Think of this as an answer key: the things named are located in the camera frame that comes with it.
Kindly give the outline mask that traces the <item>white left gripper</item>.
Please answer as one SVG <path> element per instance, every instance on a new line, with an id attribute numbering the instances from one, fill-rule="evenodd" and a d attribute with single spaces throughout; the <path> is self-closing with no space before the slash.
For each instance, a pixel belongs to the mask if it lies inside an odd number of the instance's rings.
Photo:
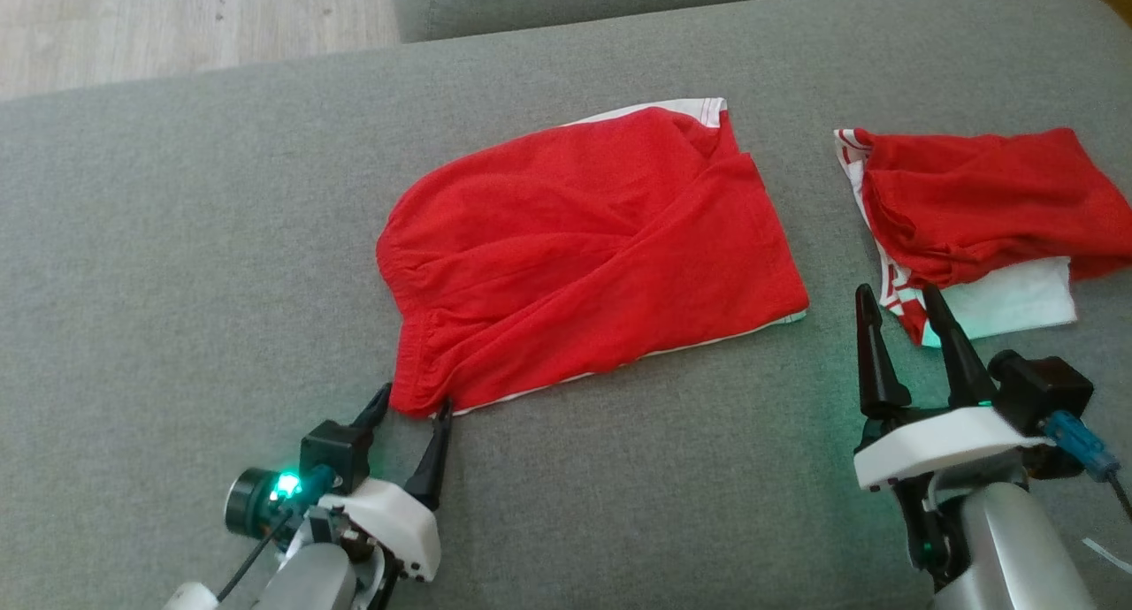
<path id="1" fill-rule="evenodd" d="M 381 385 L 351 424 L 355 433 L 372 433 L 389 409 L 393 383 Z M 453 401 L 447 397 L 432 419 L 432 439 L 404 489 L 379 478 L 367 478 L 348 496 L 326 495 L 318 505 L 341 512 L 352 525 L 375 538 L 408 569 L 409 577 L 432 582 L 440 569 L 440 530 L 434 512 L 440 509 L 453 426 Z"/>

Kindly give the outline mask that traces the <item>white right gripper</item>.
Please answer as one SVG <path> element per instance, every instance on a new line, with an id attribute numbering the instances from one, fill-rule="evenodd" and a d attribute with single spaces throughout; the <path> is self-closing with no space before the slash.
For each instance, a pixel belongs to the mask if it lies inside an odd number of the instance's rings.
<path id="1" fill-rule="evenodd" d="M 996 409 L 993 377 L 951 312 L 940 287 L 921 289 L 931 330 L 940 340 L 949 385 L 949 409 L 916 423 L 899 426 L 854 454 L 854 473 L 861 490 L 886 489 L 892 480 L 921 476 L 941 469 L 958 469 L 1019 448 L 1052 447 L 1044 433 L 1019 433 Z M 856 311 L 860 412 L 884 420 L 899 409 L 910 409 L 910 392 L 898 380 L 883 340 L 883 316 L 869 284 L 854 292 Z"/>

